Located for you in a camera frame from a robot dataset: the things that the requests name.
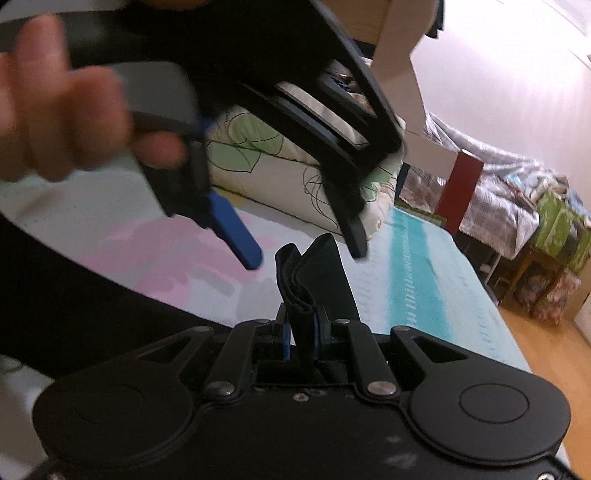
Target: black sleeve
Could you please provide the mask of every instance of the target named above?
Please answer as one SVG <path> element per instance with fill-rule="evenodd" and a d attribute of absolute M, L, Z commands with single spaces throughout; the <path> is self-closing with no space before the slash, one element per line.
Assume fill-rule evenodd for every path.
<path fill-rule="evenodd" d="M 57 378 L 200 319 L 68 260 L 0 215 L 0 352 Z"/>

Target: circular cap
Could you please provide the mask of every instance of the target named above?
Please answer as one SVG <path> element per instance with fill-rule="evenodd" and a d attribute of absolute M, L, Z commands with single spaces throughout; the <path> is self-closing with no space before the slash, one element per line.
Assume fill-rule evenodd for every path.
<path fill-rule="evenodd" d="M 187 428 L 193 400 L 175 379 L 107 376 L 58 380 L 39 396 L 33 423 L 48 453 L 94 468 L 131 466 L 157 458 Z"/>
<path fill-rule="evenodd" d="M 527 397 L 507 385 L 474 385 L 460 396 L 462 410 L 486 423 L 509 423 L 521 417 L 530 406 Z"/>
<path fill-rule="evenodd" d="M 378 380 L 368 385 L 368 392 L 378 397 L 388 397 L 396 393 L 396 385 L 384 380 Z"/>
<path fill-rule="evenodd" d="M 433 368 L 414 390 L 410 414 L 446 451 L 493 463 L 554 450 L 570 422 L 569 404 L 554 385 L 487 359 Z"/>
<path fill-rule="evenodd" d="M 208 384 L 205 390 L 211 397 L 228 397 L 236 391 L 236 387 L 230 382 L 215 381 Z"/>

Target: wooden bed frame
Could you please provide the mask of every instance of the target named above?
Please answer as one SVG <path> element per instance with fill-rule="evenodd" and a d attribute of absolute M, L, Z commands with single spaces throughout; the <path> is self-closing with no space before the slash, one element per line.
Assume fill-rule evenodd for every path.
<path fill-rule="evenodd" d="M 372 70 L 398 116 L 407 124 L 407 152 L 397 191 L 409 166 L 447 180 L 435 213 L 455 235 L 464 218 L 483 162 L 423 135 L 425 106 L 411 53 L 433 25 L 439 0 L 324 0 L 355 40 L 375 45 Z"/>

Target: wooden floor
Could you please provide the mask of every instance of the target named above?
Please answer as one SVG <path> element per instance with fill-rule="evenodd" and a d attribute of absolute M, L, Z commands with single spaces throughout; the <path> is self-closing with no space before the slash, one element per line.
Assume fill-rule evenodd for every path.
<path fill-rule="evenodd" d="M 519 311 L 518 306 L 509 308 Z M 591 346 L 572 322 L 546 326 L 513 311 L 499 311 L 534 373 L 569 399 L 572 421 L 564 441 L 566 450 L 574 471 L 591 480 Z"/>

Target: black strap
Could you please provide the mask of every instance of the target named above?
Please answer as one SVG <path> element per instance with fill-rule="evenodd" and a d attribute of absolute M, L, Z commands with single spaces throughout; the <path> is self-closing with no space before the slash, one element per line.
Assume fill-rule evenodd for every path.
<path fill-rule="evenodd" d="M 277 286 L 287 309 L 298 358 L 312 377 L 314 339 L 317 338 L 319 310 L 329 321 L 359 321 L 359 312 L 343 269 L 335 238 L 326 233 L 300 254 L 294 244 L 282 247 L 275 255 Z"/>
<path fill-rule="evenodd" d="M 62 257 L 0 215 L 0 352 L 57 378 L 199 325 Z"/>

